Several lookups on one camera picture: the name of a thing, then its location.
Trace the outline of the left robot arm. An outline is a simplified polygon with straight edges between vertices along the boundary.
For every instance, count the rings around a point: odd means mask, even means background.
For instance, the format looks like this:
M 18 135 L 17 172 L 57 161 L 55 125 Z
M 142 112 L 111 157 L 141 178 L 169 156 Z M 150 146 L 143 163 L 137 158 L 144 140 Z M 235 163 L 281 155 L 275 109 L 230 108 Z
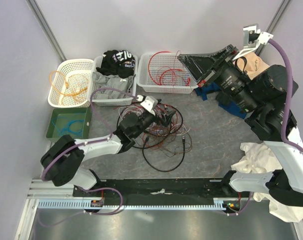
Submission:
M 56 187 L 72 183 L 95 197 L 101 192 L 101 184 L 94 173 L 81 168 L 81 164 L 92 158 L 127 152 L 151 124 L 167 127 L 175 114 L 175 110 L 157 115 L 145 109 L 140 115 L 134 112 L 126 114 L 111 135 L 90 139 L 64 135 L 40 159 L 43 167 L 41 179 L 51 181 Z

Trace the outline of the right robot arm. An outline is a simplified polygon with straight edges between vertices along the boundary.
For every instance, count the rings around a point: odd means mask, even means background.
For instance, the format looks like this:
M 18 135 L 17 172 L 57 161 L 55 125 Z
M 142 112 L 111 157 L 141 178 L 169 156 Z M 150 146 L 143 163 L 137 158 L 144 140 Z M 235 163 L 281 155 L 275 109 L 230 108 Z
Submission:
M 241 55 L 232 45 L 214 53 L 180 54 L 178 60 L 200 87 L 217 85 L 221 96 L 246 114 L 245 122 L 280 163 L 279 170 L 265 173 L 229 171 L 221 193 L 264 193 L 284 205 L 303 207 L 303 144 L 289 106 L 298 85 L 289 69 L 268 65 L 253 52 Z

